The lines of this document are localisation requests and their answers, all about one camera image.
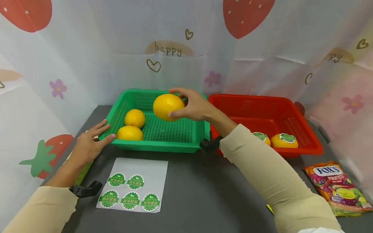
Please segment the labeled orange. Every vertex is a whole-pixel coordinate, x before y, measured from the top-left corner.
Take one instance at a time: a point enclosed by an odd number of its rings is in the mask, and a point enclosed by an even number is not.
[[[261,132],[254,132],[254,136],[265,142],[267,145],[271,145],[271,141],[269,140],[268,136],[264,133]]]
[[[279,133],[271,138],[273,147],[298,148],[296,137],[287,133]]]
[[[178,119],[170,118],[168,114],[172,111],[184,108],[184,102],[178,96],[173,94],[163,94],[154,100],[154,114],[164,121],[173,122]]]

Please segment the gray table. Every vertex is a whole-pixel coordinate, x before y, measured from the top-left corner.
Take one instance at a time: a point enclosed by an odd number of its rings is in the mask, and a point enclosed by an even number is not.
[[[104,119],[110,109],[111,106],[98,106],[78,135]],[[302,155],[288,162],[316,193],[302,168],[336,158],[316,127],[312,127],[323,143],[324,154],[317,157]],[[62,165],[74,144],[75,140],[46,181]],[[161,212],[147,214],[97,209],[97,195],[78,201],[76,212],[65,225],[64,233],[277,232],[273,215],[266,208],[263,198],[234,165],[216,153],[122,151],[109,145],[95,160],[82,185],[88,186],[94,180],[104,184],[117,157],[169,161]],[[346,233],[371,232],[373,229],[373,213],[355,218],[338,218],[338,221]]]

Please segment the green plastic basket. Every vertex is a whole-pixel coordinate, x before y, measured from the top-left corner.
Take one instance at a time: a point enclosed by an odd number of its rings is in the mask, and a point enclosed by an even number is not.
[[[124,126],[124,117],[131,109],[145,114],[145,125],[141,129],[143,141],[115,139],[112,144],[124,150],[194,153],[200,149],[203,139],[210,140],[210,124],[182,118],[175,122],[159,119],[153,112],[154,100],[167,91],[129,89],[124,91],[107,116],[110,128],[99,136],[104,139]]]

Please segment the basket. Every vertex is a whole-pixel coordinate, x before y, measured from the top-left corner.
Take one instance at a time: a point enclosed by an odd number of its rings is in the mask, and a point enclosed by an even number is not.
[[[209,101],[237,124],[242,124],[251,132],[261,132],[269,138],[278,133],[294,135],[298,148],[274,147],[284,158],[300,154],[321,154],[323,148],[316,135],[294,104],[281,97],[213,94]],[[219,136],[211,126],[214,140]]]
[[[124,150],[161,151],[194,153],[200,149],[203,139],[210,139],[210,124],[182,118],[174,122],[159,119],[153,112],[154,100],[167,91],[129,89],[124,91],[114,103],[107,122],[110,128],[99,136],[104,139],[124,126],[124,117],[131,109],[139,109],[145,114],[145,125],[141,129],[143,141],[115,139],[112,144]]]

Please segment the yellow object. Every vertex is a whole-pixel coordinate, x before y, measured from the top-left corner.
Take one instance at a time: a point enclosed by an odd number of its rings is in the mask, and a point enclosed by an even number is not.
[[[271,146],[271,141],[269,140],[268,136],[261,132],[254,132],[254,136],[265,142],[267,145]]]
[[[135,126],[124,126],[117,132],[117,139],[119,140],[142,140],[142,131]]]
[[[337,189],[336,192],[338,193],[340,197],[345,198],[345,199],[352,200],[356,198],[356,195],[354,194],[354,192],[349,189],[341,188],[341,189]]]
[[[173,122],[178,120],[170,118],[168,114],[172,111],[184,108],[184,102],[178,96],[173,94],[163,94],[154,100],[153,111],[154,114],[164,121]]]
[[[279,133],[271,138],[273,147],[298,148],[296,137],[287,133]]]
[[[141,129],[145,124],[145,115],[138,109],[129,110],[124,117],[124,124]]]
[[[267,208],[272,212],[272,214],[274,214],[272,208],[269,205],[267,205]]]
[[[359,199],[358,199],[361,203],[364,203],[364,204],[367,204],[368,202],[367,202],[367,200],[365,200],[365,198],[364,197],[359,197]]]

